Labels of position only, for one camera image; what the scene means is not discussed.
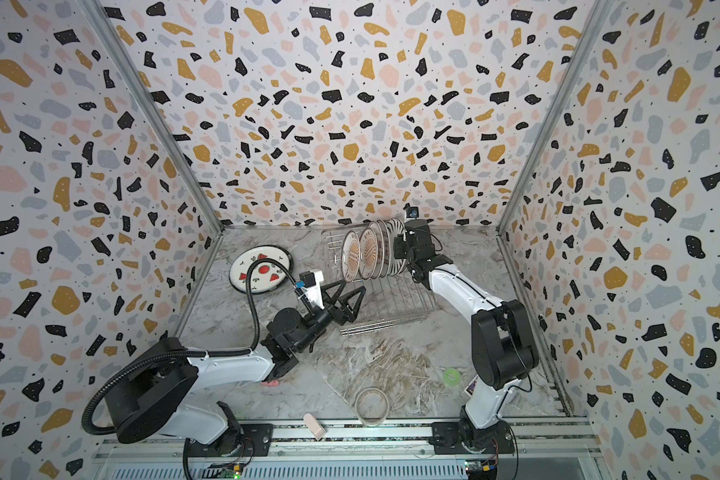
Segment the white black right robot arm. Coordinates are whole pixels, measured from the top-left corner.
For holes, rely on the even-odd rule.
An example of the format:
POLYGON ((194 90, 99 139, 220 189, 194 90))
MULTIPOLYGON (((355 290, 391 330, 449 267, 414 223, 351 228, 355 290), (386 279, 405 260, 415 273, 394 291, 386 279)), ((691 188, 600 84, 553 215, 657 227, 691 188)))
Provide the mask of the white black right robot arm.
POLYGON ((531 388, 530 372, 539 363, 526 307, 468 279, 434 245, 425 220, 406 219, 394 240, 394 256, 407 262, 414 282, 446 300, 469 322, 477 380, 460 413, 457 441, 473 452, 500 446, 506 431, 502 410, 516 393, 531 388))

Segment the pink eraser block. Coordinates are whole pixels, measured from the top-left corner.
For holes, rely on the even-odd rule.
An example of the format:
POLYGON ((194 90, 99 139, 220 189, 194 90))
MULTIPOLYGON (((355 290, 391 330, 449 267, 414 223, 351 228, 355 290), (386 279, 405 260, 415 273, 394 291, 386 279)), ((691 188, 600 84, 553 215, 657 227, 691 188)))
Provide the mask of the pink eraser block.
POLYGON ((316 441, 321 441, 326 436, 327 430, 312 413, 306 413, 303 422, 316 441))

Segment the watermelon pattern plate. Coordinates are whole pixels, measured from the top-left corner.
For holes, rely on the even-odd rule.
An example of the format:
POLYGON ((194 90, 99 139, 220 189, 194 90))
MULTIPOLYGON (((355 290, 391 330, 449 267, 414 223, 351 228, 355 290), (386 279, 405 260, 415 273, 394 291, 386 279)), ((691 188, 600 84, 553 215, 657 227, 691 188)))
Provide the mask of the watermelon pattern plate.
POLYGON ((281 264, 288 272, 293 271, 293 257, 276 245, 261 245, 250 248, 238 255, 232 262, 229 270, 229 282, 233 289, 244 293, 246 282, 251 278, 251 292, 263 294, 276 290, 286 281, 286 274, 280 267, 269 262, 258 264, 251 274, 248 269, 256 260, 270 258, 281 264))

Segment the aluminium corner post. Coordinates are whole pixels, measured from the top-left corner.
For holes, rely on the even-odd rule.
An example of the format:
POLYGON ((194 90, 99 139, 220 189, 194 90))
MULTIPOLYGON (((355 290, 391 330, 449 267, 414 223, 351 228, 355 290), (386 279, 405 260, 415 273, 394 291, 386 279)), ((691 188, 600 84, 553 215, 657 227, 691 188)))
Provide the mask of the aluminium corner post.
POLYGON ((167 149, 168 156, 173 161, 177 171, 181 174, 184 184, 198 205, 199 211, 206 222, 214 230, 216 235, 224 232, 224 226, 216 217, 210 201, 203 193, 197 178, 187 163, 185 156, 175 140, 170 129, 166 125, 158 111, 148 88, 141 81, 138 71, 130 59, 125 47, 116 34, 106 16, 105 10, 100 1, 79 1, 78 4, 83 15, 90 23, 93 31, 101 40, 106 52, 112 59, 115 66, 121 72, 121 76, 129 88, 139 109, 145 115, 149 125, 152 127, 157 139, 167 149))
POLYGON ((603 23, 613 5, 611 0, 598 0, 593 3, 586 22, 581 32, 581 38, 572 53, 568 67, 562 76, 561 82, 552 99, 552 103, 541 123, 537 138, 530 151, 529 158, 520 174, 517 176, 515 188, 506 205, 504 213, 496 228, 497 234, 502 236, 509 230, 513 215, 520 209, 525 188, 531 183, 531 177, 541 162, 542 155, 547 148, 551 135, 558 120, 563 115, 567 100, 571 95, 576 82, 581 74, 583 66, 589 55, 589 51, 595 42, 597 34, 601 31, 603 23))

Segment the orange sunburst plate front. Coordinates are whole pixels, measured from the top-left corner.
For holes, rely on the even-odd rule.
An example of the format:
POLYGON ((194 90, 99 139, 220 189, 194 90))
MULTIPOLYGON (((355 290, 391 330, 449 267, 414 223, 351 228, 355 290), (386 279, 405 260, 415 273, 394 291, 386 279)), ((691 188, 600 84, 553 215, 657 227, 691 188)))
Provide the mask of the orange sunburst plate front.
POLYGON ((358 275, 360 266, 360 241, 354 231, 349 231, 341 248, 341 273, 346 282, 353 282, 358 275))

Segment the orange sunburst plate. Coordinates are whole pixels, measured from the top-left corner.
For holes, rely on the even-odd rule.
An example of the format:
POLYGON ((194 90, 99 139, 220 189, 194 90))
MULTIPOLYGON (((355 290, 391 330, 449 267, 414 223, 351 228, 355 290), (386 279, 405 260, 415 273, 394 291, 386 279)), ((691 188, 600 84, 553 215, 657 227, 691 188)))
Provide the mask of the orange sunburst plate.
POLYGON ((358 275, 360 266, 360 241, 354 231, 349 231, 341 248, 341 273, 346 282, 353 282, 358 275))
POLYGON ((363 280, 377 278, 380 272, 381 250, 376 229, 368 227, 360 236, 359 273, 363 280))

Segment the aluminium corner post right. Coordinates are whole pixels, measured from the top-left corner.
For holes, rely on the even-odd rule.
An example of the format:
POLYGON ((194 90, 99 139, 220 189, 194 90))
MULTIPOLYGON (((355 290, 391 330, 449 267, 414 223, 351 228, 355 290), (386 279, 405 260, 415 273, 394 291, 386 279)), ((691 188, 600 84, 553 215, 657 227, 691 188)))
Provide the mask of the aluminium corner post right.
POLYGON ((589 51, 595 42, 597 34, 601 31, 603 23, 613 5, 611 0, 598 0, 593 3, 586 22, 581 32, 581 38, 572 53, 568 67, 562 76, 561 82, 552 99, 552 103, 541 123, 537 138, 530 151, 529 158, 520 174, 517 176, 515 188, 506 205, 504 213, 496 228, 497 234, 502 236, 509 230, 513 215, 520 209, 525 188, 531 183, 531 177, 541 162, 542 155, 547 148, 551 135, 558 120, 563 115, 567 100, 571 95, 576 82, 581 74, 583 66, 589 55, 589 51))

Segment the white striped plate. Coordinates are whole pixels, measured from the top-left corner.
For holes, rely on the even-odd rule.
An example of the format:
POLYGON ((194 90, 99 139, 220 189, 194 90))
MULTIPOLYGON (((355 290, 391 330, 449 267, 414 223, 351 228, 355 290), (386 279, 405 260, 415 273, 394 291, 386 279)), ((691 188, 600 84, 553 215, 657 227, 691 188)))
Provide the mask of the white striped plate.
POLYGON ((402 254, 400 254, 400 248, 399 248, 401 235, 403 234, 403 231, 404 231, 404 225, 397 218, 393 218, 393 219, 389 220, 388 225, 390 226, 390 231, 391 231, 391 233, 390 233, 390 239, 392 242, 391 255, 392 255, 392 260, 394 261, 392 275, 397 276, 405 268, 405 257, 402 254))

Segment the green round lid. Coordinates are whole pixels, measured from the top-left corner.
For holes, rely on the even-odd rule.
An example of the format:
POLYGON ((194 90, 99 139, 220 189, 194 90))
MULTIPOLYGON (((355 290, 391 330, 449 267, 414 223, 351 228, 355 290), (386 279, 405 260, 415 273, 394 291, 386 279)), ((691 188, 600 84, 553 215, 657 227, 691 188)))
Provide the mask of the green round lid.
POLYGON ((446 387, 456 388, 462 384, 462 376, 456 368, 448 367, 442 373, 442 381, 446 387))

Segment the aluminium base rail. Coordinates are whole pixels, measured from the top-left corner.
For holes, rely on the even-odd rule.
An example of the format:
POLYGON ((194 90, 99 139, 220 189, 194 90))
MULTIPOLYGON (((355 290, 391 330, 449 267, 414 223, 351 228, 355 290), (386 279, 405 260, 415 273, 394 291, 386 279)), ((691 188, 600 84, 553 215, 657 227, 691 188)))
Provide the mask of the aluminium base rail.
POLYGON ((178 438, 133 445, 106 440, 90 479, 606 479, 587 420, 514 417, 483 451, 456 441, 452 419, 323 421, 316 439, 297 420, 246 421, 233 453, 213 457, 178 438))

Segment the colourful card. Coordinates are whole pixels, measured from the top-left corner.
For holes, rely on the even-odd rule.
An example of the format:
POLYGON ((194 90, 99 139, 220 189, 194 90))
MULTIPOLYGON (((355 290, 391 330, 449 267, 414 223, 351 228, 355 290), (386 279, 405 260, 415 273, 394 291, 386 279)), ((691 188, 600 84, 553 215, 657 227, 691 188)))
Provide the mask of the colourful card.
POLYGON ((477 386, 478 380, 479 380, 479 377, 478 377, 478 376, 475 376, 475 377, 472 379, 472 381, 465 387, 464 392, 465 392, 468 396, 472 396, 472 395, 474 394, 474 391, 475 391, 475 388, 476 388, 476 386, 477 386))

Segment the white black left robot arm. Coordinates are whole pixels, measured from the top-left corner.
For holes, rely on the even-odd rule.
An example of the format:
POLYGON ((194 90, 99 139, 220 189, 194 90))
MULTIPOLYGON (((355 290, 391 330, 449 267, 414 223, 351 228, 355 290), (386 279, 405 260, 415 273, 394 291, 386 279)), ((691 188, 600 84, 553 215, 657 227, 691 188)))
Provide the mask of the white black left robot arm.
POLYGON ((90 435, 113 434, 122 444, 155 435, 182 438, 192 453, 228 456, 252 445, 229 405, 209 410, 189 396, 222 384, 278 380, 311 351, 331 324, 354 322, 366 289, 347 290, 343 281, 315 287, 307 312, 280 310, 254 349, 208 351, 163 339, 114 374, 83 410, 81 426, 90 435))

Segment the aluminium corner post left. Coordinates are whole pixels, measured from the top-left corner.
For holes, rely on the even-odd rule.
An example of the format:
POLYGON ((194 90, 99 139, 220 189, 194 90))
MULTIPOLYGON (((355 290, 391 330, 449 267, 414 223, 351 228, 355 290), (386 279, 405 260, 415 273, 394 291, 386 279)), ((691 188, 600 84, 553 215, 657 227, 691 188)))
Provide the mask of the aluminium corner post left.
POLYGON ((139 109, 145 115, 149 125, 152 127, 157 139, 167 149, 168 156, 173 161, 177 171, 181 174, 184 184, 198 205, 199 211, 206 222, 214 230, 216 235, 224 232, 224 226, 216 217, 210 201, 203 193, 197 178, 187 163, 185 156, 175 140, 170 129, 166 125, 158 111, 148 88, 141 81, 138 71, 130 59, 125 47, 116 34, 106 16, 105 10, 100 1, 79 1, 78 4, 83 15, 90 23, 93 31, 101 40, 106 52, 112 59, 115 66, 121 72, 121 76, 129 88, 139 109))

